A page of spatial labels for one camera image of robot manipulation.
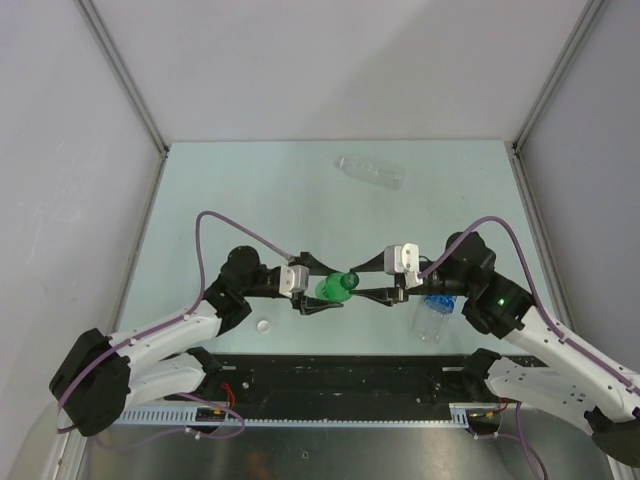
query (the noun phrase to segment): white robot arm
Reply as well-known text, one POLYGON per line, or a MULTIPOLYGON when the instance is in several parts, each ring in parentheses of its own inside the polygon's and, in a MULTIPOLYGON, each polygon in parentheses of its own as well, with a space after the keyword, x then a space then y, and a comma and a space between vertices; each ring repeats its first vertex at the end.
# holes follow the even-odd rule
MULTIPOLYGON (((613 458, 640 467, 638 374, 550 317, 534 288, 532 295, 496 273, 495 253, 472 227, 452 235, 436 262, 421 261, 415 244, 387 247, 351 272, 384 271, 394 276, 394 286, 351 293, 386 306, 410 295, 467 297, 462 313, 478 331, 530 352, 552 369, 525 368, 480 349, 462 372, 472 396, 505 397, 544 410, 591 435, 613 458)), ((206 397, 219 388, 221 367, 211 353, 189 346, 238 325, 251 312, 248 297, 288 300, 302 315, 342 307, 305 295, 309 275, 333 272, 307 252, 269 269, 253 248, 237 247, 195 307, 159 320, 144 336, 135 330, 105 336, 96 329, 81 335, 50 390, 85 436, 153 399, 179 392, 206 397)))

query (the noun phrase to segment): white wall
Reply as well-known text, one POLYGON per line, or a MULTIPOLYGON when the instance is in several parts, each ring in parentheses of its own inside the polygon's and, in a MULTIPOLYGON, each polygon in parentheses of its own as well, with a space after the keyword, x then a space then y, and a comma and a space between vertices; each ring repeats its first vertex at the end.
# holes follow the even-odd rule
POLYGON ((513 140, 587 0, 96 0, 167 141, 513 140))
POLYGON ((640 371, 640 2, 610 2, 524 148, 577 329, 640 371))
MULTIPOLYGON (((109 326, 159 157, 73 2, 3 2, 0 45, 6 478, 77 335, 109 326)), ((32 466, 54 438, 39 435, 23 454, 32 466)))

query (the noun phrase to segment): green plastic bottle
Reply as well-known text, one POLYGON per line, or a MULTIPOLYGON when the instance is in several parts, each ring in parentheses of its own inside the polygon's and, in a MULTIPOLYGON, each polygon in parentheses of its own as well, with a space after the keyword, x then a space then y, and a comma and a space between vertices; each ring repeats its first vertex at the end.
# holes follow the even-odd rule
POLYGON ((332 273, 316 286, 316 297, 331 302, 346 302, 351 298, 351 290, 360 283, 358 275, 352 272, 332 273))

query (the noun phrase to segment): light blue table surface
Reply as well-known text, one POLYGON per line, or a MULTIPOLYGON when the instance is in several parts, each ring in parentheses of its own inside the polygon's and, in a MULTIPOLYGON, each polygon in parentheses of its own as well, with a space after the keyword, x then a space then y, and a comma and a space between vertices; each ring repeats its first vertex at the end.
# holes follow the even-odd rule
MULTIPOLYGON (((119 328, 129 330, 191 305, 198 292, 194 223, 215 210, 291 253, 309 251, 347 270, 387 245, 417 243, 437 258, 449 235, 484 215, 516 231, 547 308, 551 302, 504 144, 499 141, 349 141, 175 143, 162 176, 119 328), (338 170, 341 156, 402 166, 402 187, 389 190, 338 170)), ((495 224, 480 234, 497 255, 496 270, 526 286, 507 234, 495 224)), ((258 242, 209 218, 202 227, 207 285, 227 254, 252 245, 268 266, 282 260, 258 242)), ((363 274, 361 288, 391 286, 384 274, 363 274)), ((387 308, 362 298, 342 309, 302 317, 286 300, 250 299, 253 313, 204 345, 224 353, 448 355, 479 347, 522 353, 476 332, 462 317, 462 298, 441 340, 412 329, 418 299, 387 308), (266 319, 268 333, 256 326, 266 319)))

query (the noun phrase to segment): plastic container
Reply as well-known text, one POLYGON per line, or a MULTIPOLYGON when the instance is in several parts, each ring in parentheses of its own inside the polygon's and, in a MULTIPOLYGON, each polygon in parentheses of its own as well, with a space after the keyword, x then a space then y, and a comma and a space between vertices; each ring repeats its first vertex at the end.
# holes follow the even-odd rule
POLYGON ((360 283, 360 278, 352 272, 332 273, 316 286, 316 297, 331 302, 346 302, 351 298, 351 290, 360 283))
POLYGON ((335 165, 351 178, 392 190, 398 190, 402 186, 405 176, 404 168, 372 158, 341 157, 336 160, 335 165))
POLYGON ((453 313, 456 297, 430 295, 420 298, 413 314, 413 328, 425 342, 438 343, 453 313))

